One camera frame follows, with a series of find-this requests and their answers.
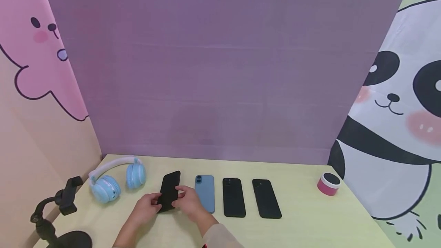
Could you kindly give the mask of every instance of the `smartphone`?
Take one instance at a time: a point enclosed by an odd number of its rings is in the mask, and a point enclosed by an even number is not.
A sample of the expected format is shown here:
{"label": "smartphone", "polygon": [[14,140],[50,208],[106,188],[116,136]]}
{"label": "smartphone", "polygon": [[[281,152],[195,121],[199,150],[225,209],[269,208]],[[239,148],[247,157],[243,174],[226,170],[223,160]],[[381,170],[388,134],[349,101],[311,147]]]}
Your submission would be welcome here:
{"label": "smartphone", "polygon": [[222,188],[224,193],[224,215],[233,218],[244,218],[247,213],[240,179],[224,178]]}
{"label": "smartphone", "polygon": [[260,217],[281,219],[282,213],[271,182],[267,179],[253,179],[253,189]]}
{"label": "smartphone", "polygon": [[162,205],[159,213],[173,210],[172,202],[178,199],[178,190],[175,189],[179,185],[181,172],[179,170],[165,175],[162,179],[161,193],[158,199],[158,204]]}
{"label": "smartphone", "polygon": [[214,177],[212,175],[197,175],[194,189],[199,196],[202,206],[214,213]]}

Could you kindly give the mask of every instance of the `bear mouth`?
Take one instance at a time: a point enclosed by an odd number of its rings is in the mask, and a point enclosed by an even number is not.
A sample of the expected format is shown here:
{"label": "bear mouth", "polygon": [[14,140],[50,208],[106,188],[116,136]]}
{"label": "bear mouth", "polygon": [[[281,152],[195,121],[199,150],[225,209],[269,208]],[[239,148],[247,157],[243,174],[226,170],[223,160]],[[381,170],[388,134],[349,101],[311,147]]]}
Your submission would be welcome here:
{"label": "bear mouth", "polygon": [[57,51],[56,56],[58,57],[59,60],[61,60],[62,62],[65,62],[67,60],[67,53],[66,53],[66,49],[60,49]]}

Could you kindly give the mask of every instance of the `pink cylindrical container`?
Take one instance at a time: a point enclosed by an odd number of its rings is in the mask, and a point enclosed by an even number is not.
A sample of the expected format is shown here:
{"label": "pink cylindrical container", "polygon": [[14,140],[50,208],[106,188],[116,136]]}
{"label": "pink cylindrical container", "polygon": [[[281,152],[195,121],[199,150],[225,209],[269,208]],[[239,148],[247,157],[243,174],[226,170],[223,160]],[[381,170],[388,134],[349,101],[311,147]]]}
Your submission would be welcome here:
{"label": "pink cylindrical container", "polygon": [[341,181],[337,176],[332,173],[323,173],[317,183],[317,188],[325,195],[333,196],[337,193],[340,184]]}

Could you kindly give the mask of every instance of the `blue smartphone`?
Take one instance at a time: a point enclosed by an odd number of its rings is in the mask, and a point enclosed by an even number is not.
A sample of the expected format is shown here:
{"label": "blue smartphone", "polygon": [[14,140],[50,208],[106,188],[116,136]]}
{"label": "blue smartphone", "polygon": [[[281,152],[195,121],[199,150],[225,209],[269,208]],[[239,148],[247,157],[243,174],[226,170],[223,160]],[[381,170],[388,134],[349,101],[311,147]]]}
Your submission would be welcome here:
{"label": "blue smartphone", "polygon": [[214,213],[214,177],[212,175],[196,176],[194,189],[199,196],[202,206],[209,213]]}

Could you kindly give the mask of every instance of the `panda paw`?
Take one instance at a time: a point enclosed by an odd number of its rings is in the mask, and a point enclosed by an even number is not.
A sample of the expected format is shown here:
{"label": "panda paw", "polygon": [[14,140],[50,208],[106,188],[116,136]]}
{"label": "panda paw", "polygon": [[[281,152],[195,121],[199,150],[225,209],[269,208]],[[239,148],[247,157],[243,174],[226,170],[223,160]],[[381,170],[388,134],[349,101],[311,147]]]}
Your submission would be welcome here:
{"label": "panda paw", "polygon": [[419,214],[410,211],[403,216],[389,220],[386,222],[389,225],[395,227],[395,230],[398,235],[402,235],[406,237],[408,242],[411,242],[412,239],[418,237],[419,239],[423,239],[422,230],[427,230],[426,226],[418,219],[420,217]]}

